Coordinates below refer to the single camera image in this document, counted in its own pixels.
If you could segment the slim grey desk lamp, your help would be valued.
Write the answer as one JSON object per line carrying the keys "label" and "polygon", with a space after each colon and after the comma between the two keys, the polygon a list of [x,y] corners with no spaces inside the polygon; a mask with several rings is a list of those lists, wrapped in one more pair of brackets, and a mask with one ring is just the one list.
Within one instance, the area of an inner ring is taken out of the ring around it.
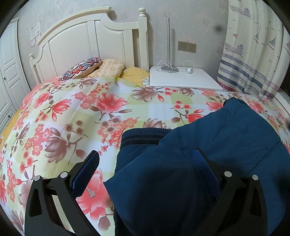
{"label": "slim grey desk lamp", "polygon": [[179,70],[177,67],[171,64],[171,28],[170,18],[167,18],[167,58],[164,60],[161,71],[165,73],[177,73]]}

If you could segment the yellow pillow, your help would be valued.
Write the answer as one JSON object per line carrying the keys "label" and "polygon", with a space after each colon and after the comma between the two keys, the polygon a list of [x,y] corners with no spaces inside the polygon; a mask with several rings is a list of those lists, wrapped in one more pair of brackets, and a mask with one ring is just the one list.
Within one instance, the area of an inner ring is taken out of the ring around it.
{"label": "yellow pillow", "polygon": [[138,67],[129,67],[122,71],[120,78],[132,82],[140,87],[146,87],[149,85],[149,75],[150,73],[147,70]]}

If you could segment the white wardrobe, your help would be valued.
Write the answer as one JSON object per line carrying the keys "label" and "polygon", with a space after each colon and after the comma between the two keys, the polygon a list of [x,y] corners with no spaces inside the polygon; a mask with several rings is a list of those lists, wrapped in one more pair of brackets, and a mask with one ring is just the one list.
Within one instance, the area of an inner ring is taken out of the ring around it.
{"label": "white wardrobe", "polygon": [[18,21],[19,18],[12,19],[1,36],[1,131],[30,93],[20,59]]}

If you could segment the yellow daisy bedsheet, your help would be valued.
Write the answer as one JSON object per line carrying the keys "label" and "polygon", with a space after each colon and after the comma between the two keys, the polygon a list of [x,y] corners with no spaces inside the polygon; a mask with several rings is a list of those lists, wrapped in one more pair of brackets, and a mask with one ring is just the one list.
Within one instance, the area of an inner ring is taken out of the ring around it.
{"label": "yellow daisy bedsheet", "polygon": [[19,117],[19,114],[21,113],[22,109],[19,109],[14,115],[13,117],[10,119],[10,121],[8,122],[8,125],[5,127],[5,129],[3,130],[3,132],[1,133],[1,145],[0,148],[3,148],[5,142],[7,141],[7,138],[9,136],[9,134],[11,133],[14,125],[16,124],[16,121]]}

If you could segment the floral bed quilt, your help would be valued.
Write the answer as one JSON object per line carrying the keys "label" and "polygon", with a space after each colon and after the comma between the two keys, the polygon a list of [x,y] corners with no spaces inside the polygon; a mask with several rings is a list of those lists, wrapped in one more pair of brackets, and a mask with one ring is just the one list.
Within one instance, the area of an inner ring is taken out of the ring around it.
{"label": "floral bed quilt", "polygon": [[245,101],[289,146],[289,116],[274,100],[215,89],[139,87],[121,78],[86,78],[40,84],[1,148],[1,208],[13,230],[24,234],[29,190],[35,176],[70,171],[92,150],[100,166],[78,203],[101,235],[113,233],[113,207],[104,181],[113,175],[123,132],[173,129],[221,109],[229,98]]}

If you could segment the navy blue puffer jacket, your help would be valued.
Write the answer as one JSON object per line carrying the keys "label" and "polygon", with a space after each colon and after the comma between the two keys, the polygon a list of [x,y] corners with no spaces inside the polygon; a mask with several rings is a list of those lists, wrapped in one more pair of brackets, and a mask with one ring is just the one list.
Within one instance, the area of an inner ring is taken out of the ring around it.
{"label": "navy blue puffer jacket", "polygon": [[104,185],[115,235],[271,235],[289,217],[289,152],[231,98],[173,130],[125,131]]}

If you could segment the patterned sailboat curtain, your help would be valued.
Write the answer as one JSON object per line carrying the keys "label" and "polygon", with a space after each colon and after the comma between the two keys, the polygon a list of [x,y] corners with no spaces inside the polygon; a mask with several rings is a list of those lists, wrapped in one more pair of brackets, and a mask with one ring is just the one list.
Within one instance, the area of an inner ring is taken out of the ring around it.
{"label": "patterned sailboat curtain", "polygon": [[229,1],[217,76],[233,92],[273,98],[289,66],[289,33],[264,1]]}

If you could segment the beige patterned pillow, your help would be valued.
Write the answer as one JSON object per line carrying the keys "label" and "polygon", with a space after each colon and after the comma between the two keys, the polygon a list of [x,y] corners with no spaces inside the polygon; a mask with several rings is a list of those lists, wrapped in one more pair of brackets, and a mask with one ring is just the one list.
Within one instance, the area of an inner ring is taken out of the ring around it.
{"label": "beige patterned pillow", "polygon": [[119,60],[104,59],[100,66],[87,75],[86,78],[119,77],[124,68],[124,63]]}

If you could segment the paper notice on wall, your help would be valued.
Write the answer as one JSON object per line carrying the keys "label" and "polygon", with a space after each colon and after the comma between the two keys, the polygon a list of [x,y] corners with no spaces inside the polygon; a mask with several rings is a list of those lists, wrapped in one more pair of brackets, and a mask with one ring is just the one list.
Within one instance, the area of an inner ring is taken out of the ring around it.
{"label": "paper notice on wall", "polygon": [[30,28],[30,45],[34,47],[41,38],[41,23],[38,21],[33,27]]}

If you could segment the white nightstand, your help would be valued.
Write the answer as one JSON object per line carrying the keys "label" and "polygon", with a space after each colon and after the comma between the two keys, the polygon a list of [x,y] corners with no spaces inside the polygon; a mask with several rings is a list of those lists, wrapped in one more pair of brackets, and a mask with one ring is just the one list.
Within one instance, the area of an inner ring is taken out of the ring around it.
{"label": "white nightstand", "polygon": [[195,68],[191,74],[187,73],[183,67],[179,67],[178,70],[178,72],[164,72],[156,69],[155,66],[151,67],[149,85],[153,87],[223,90],[216,80],[202,69]]}

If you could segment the gold wall socket plate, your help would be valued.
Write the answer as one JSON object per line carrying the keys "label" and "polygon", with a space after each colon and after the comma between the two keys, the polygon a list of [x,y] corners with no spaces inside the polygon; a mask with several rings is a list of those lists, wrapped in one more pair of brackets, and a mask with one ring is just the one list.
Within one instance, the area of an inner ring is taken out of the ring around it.
{"label": "gold wall socket plate", "polygon": [[178,41],[177,43],[177,50],[181,52],[196,53],[196,47],[197,45],[194,43],[181,42],[181,41]]}

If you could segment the embroidered round cushion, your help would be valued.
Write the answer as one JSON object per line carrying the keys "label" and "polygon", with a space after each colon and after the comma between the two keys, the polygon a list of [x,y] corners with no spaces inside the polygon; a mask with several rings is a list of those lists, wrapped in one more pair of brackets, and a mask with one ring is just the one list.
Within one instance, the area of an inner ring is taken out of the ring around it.
{"label": "embroidered round cushion", "polygon": [[89,58],[82,62],[77,63],[61,76],[61,81],[84,78],[102,63],[102,59],[98,57]]}

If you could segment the white wooden headboard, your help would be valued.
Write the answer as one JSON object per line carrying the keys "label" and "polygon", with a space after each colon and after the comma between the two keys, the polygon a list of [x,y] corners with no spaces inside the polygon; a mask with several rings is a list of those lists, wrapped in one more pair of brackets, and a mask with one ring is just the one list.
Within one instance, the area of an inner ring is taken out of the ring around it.
{"label": "white wooden headboard", "polygon": [[113,58],[126,67],[135,65],[133,32],[138,31],[140,66],[149,69],[148,18],[138,9],[137,21],[111,20],[110,6],[74,13],[50,27],[37,43],[39,53],[30,54],[30,67],[37,84],[63,75],[75,64],[92,57]]}

